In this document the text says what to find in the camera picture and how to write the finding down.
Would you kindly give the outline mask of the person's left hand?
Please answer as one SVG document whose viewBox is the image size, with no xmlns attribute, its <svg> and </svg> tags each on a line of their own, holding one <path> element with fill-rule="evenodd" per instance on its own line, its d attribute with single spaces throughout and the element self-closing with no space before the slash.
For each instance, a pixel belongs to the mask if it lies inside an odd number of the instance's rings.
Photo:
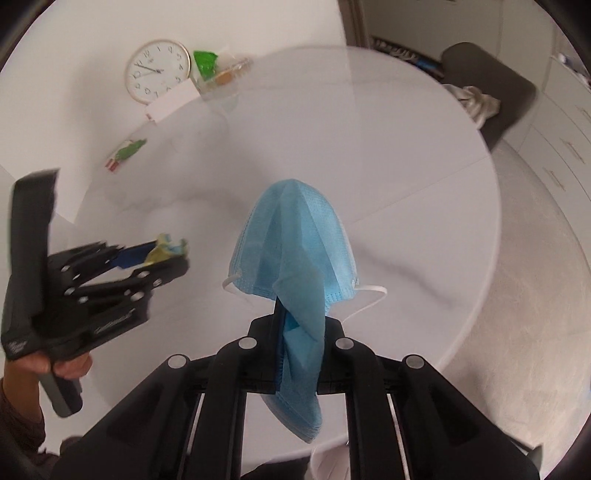
<svg viewBox="0 0 591 480">
<path fill-rule="evenodd" d="M 89 353 L 54 364 L 43 353 L 34 353 L 5 363 L 2 389 L 19 415 L 28 421 L 39 423 L 43 417 L 39 376 L 53 373 L 65 380 L 77 380 L 89 372 L 92 364 L 93 359 Z"/>
</svg>

